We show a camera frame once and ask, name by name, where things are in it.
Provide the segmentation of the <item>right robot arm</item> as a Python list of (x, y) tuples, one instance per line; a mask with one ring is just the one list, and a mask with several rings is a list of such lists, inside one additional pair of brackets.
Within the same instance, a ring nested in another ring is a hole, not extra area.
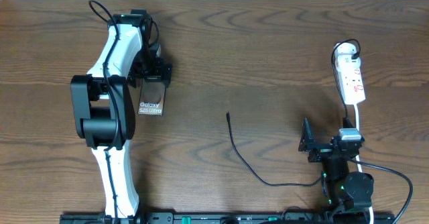
[(366, 209), (372, 206), (374, 179), (364, 172), (349, 170), (348, 160), (359, 155), (365, 139), (347, 118), (339, 134), (327, 144), (318, 143), (307, 119), (303, 120), (302, 137), (298, 150), (308, 153), (309, 162), (322, 164), (322, 189), (330, 203), (321, 214), (329, 223), (356, 216), (362, 221)]

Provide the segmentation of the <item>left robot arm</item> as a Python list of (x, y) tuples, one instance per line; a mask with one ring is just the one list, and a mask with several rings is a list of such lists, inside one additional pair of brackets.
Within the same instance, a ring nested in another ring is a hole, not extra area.
[(130, 145), (135, 133), (135, 109), (130, 88), (137, 80), (160, 85), (172, 78), (172, 65), (151, 41), (156, 22), (144, 9), (107, 19), (108, 40), (95, 65), (70, 82), (78, 136), (85, 140), (99, 165), (105, 190), (105, 211), (94, 217), (70, 217), (73, 223), (141, 223), (139, 196), (133, 183)]

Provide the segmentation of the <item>white USB charger plug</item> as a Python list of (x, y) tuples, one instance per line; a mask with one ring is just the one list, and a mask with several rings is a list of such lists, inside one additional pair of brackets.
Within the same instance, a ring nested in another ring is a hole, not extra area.
[(354, 44), (352, 43), (337, 43), (336, 46), (334, 47), (335, 51), (334, 51), (334, 56), (337, 57), (339, 55), (353, 55), (355, 53), (357, 53), (357, 48)]

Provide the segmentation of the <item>white power strip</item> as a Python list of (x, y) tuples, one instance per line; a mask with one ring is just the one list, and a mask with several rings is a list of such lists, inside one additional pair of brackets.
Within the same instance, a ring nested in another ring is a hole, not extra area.
[(361, 76), (361, 59), (352, 59), (350, 54), (336, 57), (341, 95), (346, 105), (357, 105), (365, 100), (365, 91)]

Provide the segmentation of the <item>black mounting rail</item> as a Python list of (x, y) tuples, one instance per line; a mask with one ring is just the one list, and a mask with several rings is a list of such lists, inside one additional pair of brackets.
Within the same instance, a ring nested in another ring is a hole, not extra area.
[[(135, 217), (121, 218), (115, 223), (140, 224), (221, 224), (221, 223), (369, 223), (369, 215), (362, 213), (337, 214), (332, 219), (316, 213), (305, 213), (297, 209), (276, 213), (168, 213), (151, 212), (137, 214)], [(393, 223), (393, 214), (377, 213), (373, 223)], [(105, 214), (64, 214), (59, 223), (114, 223), (113, 218)]]

